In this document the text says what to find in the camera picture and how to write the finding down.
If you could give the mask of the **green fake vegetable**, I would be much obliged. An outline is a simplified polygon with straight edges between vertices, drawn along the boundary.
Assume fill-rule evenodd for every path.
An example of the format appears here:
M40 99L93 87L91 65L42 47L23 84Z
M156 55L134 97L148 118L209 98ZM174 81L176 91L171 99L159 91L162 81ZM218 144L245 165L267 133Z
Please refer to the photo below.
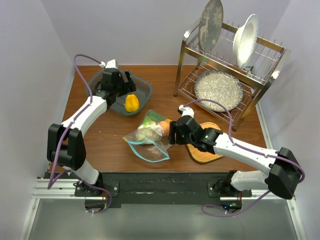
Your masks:
M165 118L162 115L160 115L159 113L157 113L153 110L150 110L144 116L142 124L144 127L146 127L146 126L150 126L150 125L156 125L159 122L162 122L164 120L165 120Z

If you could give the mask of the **white fake cauliflower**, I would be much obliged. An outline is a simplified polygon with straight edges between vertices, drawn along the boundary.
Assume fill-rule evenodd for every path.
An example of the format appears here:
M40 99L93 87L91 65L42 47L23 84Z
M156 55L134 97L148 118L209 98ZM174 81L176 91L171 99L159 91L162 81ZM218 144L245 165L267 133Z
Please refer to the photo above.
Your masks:
M152 144L159 141L163 136L163 129L158 125L141 125L135 131L135 140L143 144Z

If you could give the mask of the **white bowl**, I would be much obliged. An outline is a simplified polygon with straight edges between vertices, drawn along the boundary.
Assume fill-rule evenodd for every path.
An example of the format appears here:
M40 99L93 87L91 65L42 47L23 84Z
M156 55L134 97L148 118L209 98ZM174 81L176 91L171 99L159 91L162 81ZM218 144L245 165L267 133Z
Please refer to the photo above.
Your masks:
M232 51L237 60L239 69L244 69L249 62L257 44L260 28L259 18L251 14L245 24L237 29L234 38Z

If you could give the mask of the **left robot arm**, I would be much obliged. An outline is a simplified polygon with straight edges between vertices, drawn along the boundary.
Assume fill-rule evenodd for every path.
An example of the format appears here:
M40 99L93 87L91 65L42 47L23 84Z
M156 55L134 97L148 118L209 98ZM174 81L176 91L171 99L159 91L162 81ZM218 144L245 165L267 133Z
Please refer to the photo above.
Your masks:
M80 180L80 186L92 196L106 194L102 174L93 168L87 160L84 136L92 124L104 114L118 97L136 91L136 84L128 70L105 68L101 79L93 89L83 106L69 119L60 124L52 124L48 129L47 160L52 169L48 187L58 179L55 176L57 166L74 174Z

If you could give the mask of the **woven bamboo tray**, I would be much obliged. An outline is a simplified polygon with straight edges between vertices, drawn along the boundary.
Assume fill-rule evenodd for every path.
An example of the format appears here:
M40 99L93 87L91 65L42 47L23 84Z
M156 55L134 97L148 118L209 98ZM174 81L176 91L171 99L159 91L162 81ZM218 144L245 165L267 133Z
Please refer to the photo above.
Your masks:
M221 128L213 123L213 122L203 122L200 124L200 126L205 129L205 128L214 128L217 130L221 130ZM218 159L223 158L223 155L220 154L213 154L213 153L209 153L209 152L202 152L200 150L198 150L197 148L195 148L194 146L192 146L191 144L187 144L187 149L191 155L191 157L198 163L201 164L207 164L209 162L213 162L216 161Z

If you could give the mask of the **speckled blue rimmed plate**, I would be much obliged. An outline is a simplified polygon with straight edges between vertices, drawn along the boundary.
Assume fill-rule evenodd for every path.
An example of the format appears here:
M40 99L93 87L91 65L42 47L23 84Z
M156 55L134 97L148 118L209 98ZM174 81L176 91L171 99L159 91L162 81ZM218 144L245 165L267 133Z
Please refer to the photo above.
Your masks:
M209 70L197 78L194 94L206 108L223 113L233 110L241 103L244 91L240 81L234 76L219 70Z

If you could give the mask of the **clear glass container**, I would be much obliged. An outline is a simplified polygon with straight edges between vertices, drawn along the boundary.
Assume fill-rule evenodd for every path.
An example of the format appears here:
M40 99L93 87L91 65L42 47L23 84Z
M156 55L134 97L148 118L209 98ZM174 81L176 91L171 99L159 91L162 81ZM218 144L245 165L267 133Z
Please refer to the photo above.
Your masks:
M132 72L130 74L131 74L133 82L136 85L136 91L132 92L132 93L128 93L128 94L134 94L137 97L137 99L139 101L139 109L135 112L127 112L126 111L125 100L126 100L126 97L128 94L121 96L121 97L117 97L115 103L112 104L112 106L110 108L112 110L116 111L117 113L120 113L124 116L133 117L133 116L137 115L143 109L143 107L146 105L146 103L149 101L149 99L153 93L153 87L150 84L150 82L141 78L140 76L137 76L137 75L133 74ZM103 69L100 69L88 81L88 85L89 85L92 92L94 90L95 85L98 83L98 81L102 79L102 75L103 75Z

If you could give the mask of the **metal dish rack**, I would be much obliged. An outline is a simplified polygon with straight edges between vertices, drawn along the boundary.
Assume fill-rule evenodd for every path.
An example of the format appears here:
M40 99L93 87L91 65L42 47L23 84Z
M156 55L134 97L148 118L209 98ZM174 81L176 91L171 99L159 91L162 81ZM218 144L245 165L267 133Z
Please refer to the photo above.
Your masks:
M241 69L233 54L237 28L223 23L217 45L200 48L196 21L184 34L180 47L174 96L182 94L236 131L278 78L291 51L259 37L247 66Z

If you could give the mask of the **clear zip top bag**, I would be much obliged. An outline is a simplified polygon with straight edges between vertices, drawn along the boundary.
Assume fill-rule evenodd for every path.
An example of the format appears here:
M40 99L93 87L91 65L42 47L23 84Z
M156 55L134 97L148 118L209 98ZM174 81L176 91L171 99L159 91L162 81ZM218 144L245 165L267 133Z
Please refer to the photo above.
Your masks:
M171 120L148 110L137 129L123 137L132 152L149 163L169 160L168 148Z

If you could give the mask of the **grey reindeer plate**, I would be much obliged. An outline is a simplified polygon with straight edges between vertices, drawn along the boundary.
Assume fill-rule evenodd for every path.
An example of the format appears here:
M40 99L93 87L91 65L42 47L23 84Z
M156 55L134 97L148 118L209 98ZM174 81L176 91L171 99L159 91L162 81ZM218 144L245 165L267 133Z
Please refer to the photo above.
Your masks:
M224 20L224 9L220 0L210 0L205 6L198 27L199 47L210 52L217 44Z

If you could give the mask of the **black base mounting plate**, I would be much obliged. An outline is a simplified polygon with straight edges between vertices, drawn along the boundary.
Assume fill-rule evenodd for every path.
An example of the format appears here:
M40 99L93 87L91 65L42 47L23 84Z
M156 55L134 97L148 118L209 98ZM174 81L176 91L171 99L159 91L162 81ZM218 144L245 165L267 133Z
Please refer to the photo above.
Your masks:
M228 172L104 172L98 188L77 181L75 196L85 198L86 209L102 209L100 197L111 196L111 207L122 205L204 205L220 204L222 197L235 198L236 208L251 190L238 192L227 183Z

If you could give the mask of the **yellow fake bell pepper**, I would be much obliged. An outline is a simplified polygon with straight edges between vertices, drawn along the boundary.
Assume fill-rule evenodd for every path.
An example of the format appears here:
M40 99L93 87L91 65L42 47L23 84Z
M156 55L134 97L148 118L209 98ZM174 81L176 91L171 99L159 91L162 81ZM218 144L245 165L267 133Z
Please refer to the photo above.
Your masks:
M125 98L124 107L128 113L137 112L140 108L140 102L137 96L135 94L127 95Z

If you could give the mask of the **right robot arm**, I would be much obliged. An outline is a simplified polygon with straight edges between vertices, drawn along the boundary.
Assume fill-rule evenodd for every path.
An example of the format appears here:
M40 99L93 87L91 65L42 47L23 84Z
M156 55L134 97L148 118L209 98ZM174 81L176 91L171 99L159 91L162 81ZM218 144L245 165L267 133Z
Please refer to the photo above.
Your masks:
M293 152L261 148L230 137L215 128L202 128L194 118L185 115L169 124L169 143L190 144L204 153L230 157L255 168L254 171L231 171L223 183L223 192L230 197L239 191L262 189L290 200L305 174Z

